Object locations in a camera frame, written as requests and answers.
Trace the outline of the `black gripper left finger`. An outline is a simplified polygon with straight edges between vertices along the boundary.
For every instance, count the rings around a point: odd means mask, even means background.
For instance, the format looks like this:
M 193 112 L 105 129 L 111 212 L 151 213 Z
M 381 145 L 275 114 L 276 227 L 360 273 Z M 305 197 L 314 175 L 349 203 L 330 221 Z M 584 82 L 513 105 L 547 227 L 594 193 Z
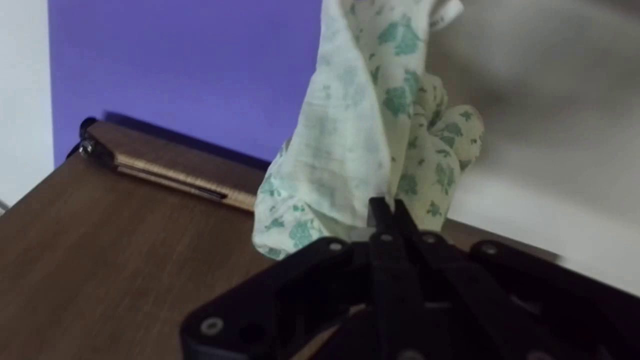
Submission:
M 384 197 L 371 200 L 372 306 L 382 360 L 425 360 L 423 292 L 401 223 Z

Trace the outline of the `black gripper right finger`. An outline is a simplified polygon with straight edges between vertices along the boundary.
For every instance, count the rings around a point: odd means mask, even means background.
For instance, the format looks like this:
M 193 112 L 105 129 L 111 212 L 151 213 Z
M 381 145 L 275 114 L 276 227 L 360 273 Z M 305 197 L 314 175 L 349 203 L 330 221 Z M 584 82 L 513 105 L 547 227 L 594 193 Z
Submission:
M 420 259 L 444 284 L 479 337 L 500 360 L 555 360 L 552 339 L 510 299 L 498 281 L 463 249 L 434 231 L 423 231 L 402 200 L 394 201 L 401 227 Z

